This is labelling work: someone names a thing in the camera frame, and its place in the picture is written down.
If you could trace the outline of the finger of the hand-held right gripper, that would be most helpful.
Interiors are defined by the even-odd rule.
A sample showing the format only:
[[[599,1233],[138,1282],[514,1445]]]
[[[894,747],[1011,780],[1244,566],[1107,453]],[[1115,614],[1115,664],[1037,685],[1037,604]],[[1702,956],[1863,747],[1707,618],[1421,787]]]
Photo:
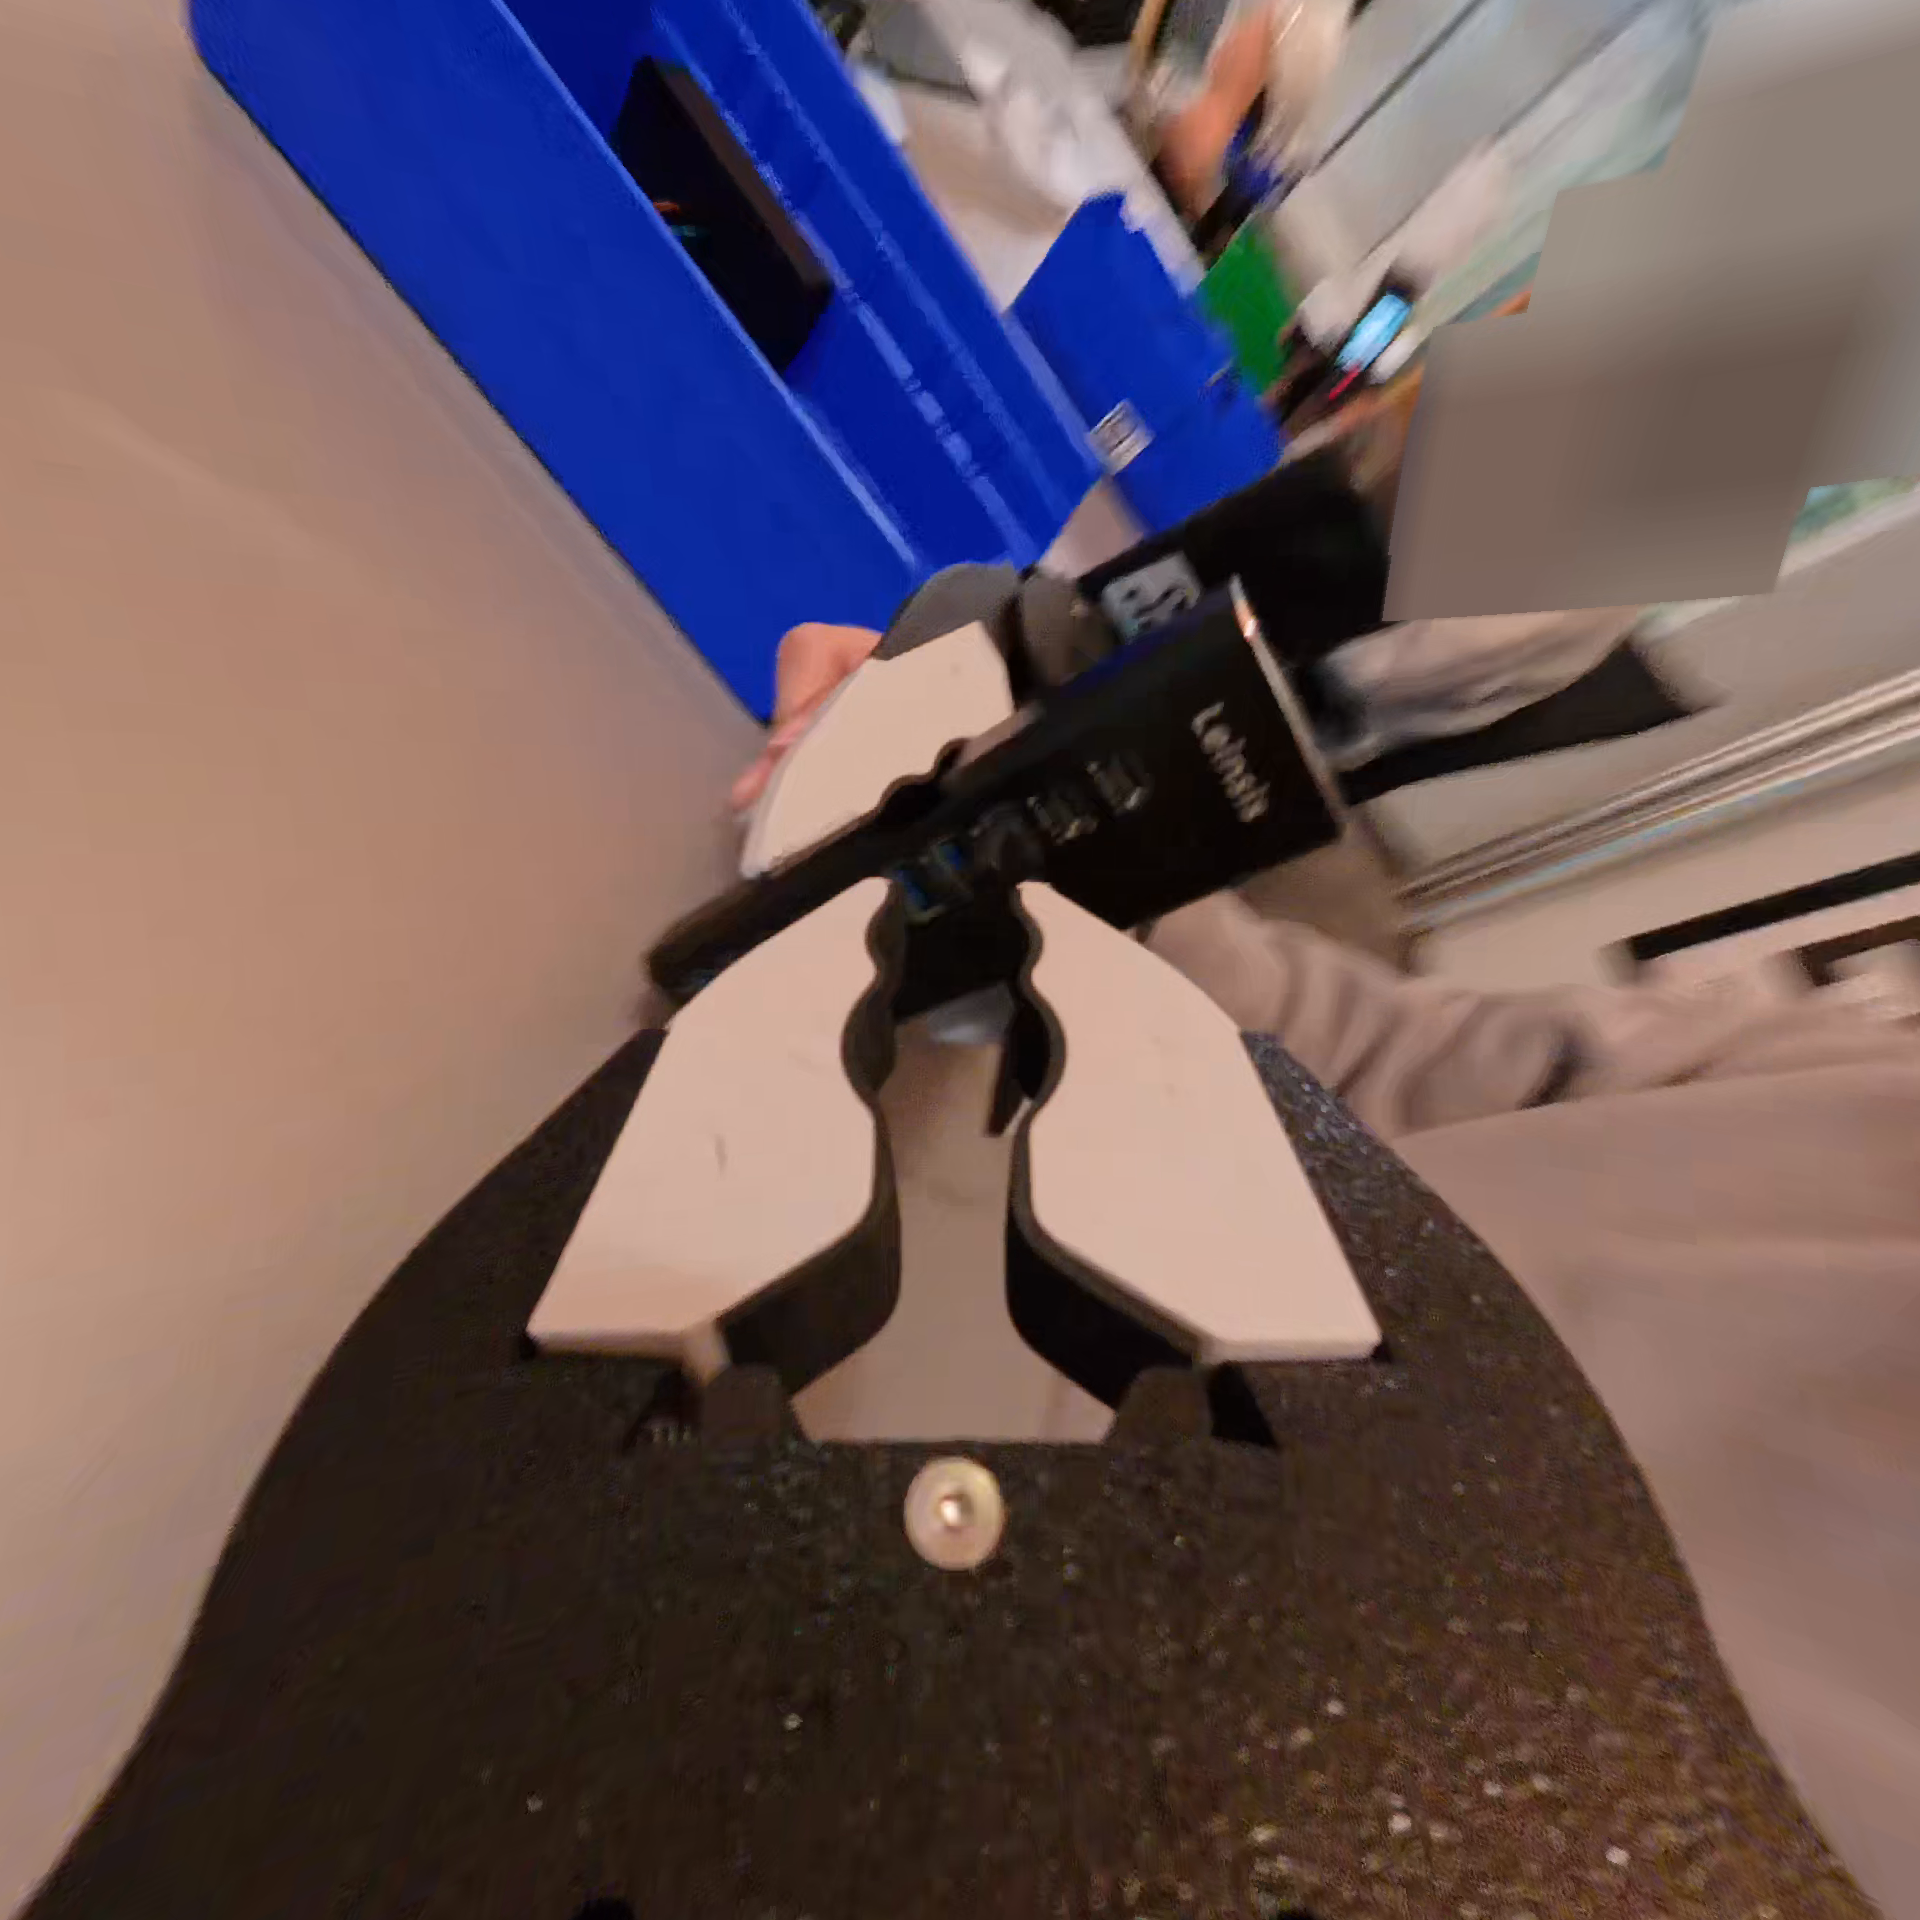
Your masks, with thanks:
[[[738,818],[738,874],[777,869],[853,827],[896,780],[922,780],[950,743],[991,730],[1011,713],[989,628],[969,619],[894,655],[877,643]]]
[[[896,848],[880,838],[831,838],[759,874],[734,881],[726,896],[670,924],[646,951],[646,981],[667,1002],[684,1002],[744,953],[789,924],[828,905],[865,878],[888,878]]]

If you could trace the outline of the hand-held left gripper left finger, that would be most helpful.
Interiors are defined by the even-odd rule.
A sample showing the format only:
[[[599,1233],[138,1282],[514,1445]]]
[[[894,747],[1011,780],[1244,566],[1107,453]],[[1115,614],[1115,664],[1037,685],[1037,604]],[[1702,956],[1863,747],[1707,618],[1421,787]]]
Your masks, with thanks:
[[[660,1030],[525,1335],[693,1382],[825,1377],[901,1292],[894,1072],[905,912],[880,878],[717,973]]]

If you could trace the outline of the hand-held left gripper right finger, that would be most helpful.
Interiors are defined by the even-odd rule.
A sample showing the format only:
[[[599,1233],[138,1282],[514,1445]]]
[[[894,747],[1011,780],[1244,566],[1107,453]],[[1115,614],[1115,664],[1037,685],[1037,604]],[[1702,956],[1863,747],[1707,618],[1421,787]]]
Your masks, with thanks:
[[[1381,1321],[1238,1025],[1040,881],[1009,913],[1016,1124],[1004,1307],[1115,1409],[1149,1372],[1369,1360]]]

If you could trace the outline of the black silver-rimmed USB hub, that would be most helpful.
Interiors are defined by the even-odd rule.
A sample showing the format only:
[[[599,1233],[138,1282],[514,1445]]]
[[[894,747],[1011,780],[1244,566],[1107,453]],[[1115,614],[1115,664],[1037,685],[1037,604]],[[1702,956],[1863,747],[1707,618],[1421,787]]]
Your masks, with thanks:
[[[892,866],[960,940],[1024,881],[1135,928],[1331,844],[1341,799],[1238,579],[969,742]]]

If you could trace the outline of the black wedge-shaped USB hub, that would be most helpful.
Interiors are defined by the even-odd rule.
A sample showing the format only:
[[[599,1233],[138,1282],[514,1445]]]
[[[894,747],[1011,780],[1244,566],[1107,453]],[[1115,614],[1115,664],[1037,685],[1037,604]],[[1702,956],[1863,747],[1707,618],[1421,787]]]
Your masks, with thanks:
[[[831,301],[831,274],[684,65],[634,65],[610,149],[773,373]]]

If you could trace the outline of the white desk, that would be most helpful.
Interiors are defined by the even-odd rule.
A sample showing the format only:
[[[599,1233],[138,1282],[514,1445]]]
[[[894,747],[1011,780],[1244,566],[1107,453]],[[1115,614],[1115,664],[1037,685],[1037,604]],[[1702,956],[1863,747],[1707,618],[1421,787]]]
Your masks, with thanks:
[[[178,3],[3,3],[5,1911],[334,1342],[637,1025],[747,738]]]

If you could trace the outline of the person's right hand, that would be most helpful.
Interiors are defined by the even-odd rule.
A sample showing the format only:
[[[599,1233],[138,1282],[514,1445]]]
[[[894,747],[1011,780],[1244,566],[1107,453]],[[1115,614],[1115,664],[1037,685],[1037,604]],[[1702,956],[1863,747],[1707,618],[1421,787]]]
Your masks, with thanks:
[[[781,636],[770,729],[758,757],[730,787],[734,815],[747,815],[781,761],[795,747],[834,690],[877,651],[873,628],[805,619]]]

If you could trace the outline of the green box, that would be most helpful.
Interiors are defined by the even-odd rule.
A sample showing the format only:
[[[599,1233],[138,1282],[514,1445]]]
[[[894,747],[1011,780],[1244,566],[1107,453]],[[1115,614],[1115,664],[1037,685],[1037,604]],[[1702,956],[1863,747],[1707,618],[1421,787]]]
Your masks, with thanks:
[[[1258,217],[1238,225],[1207,262],[1198,301],[1235,348],[1239,382],[1267,394],[1287,369],[1298,301]]]

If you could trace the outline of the blue plastic bin white label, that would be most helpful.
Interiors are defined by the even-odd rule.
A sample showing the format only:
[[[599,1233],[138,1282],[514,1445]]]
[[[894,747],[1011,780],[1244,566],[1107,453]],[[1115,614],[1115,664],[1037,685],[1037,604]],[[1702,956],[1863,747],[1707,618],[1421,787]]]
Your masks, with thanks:
[[[1120,193],[1083,199],[1009,306],[1146,533],[1258,482],[1284,434]]]

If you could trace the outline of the person's grey hoodie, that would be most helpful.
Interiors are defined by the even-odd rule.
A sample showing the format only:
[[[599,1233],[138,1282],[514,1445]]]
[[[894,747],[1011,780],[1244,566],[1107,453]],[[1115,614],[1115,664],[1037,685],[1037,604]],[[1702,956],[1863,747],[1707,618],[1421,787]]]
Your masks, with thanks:
[[[1334,1088],[1640,1457],[1756,1723],[1915,1916],[1915,1030],[1360,971]]]

